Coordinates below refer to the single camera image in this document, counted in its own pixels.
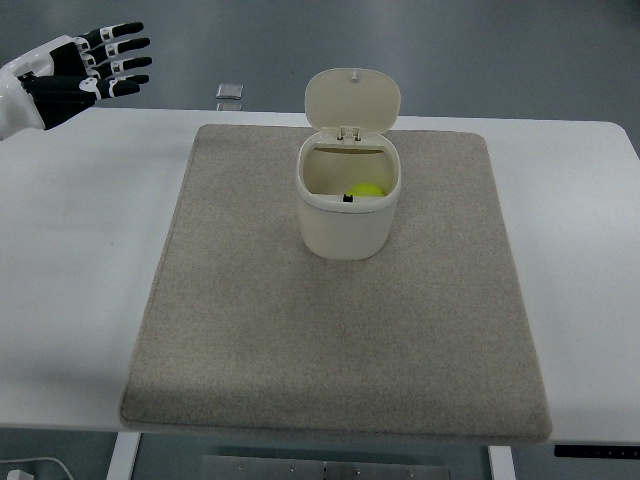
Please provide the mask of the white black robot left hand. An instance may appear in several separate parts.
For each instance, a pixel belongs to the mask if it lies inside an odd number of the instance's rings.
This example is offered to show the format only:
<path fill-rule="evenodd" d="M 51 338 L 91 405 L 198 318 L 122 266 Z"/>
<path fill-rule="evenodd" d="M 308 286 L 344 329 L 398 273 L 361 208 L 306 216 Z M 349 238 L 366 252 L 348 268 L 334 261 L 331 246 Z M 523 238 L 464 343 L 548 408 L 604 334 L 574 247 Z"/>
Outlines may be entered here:
<path fill-rule="evenodd" d="M 25 129 L 50 130 L 103 99 L 140 91 L 138 68 L 149 57 L 124 55 L 150 45 L 141 22 L 57 37 L 1 67 L 1 138 Z"/>

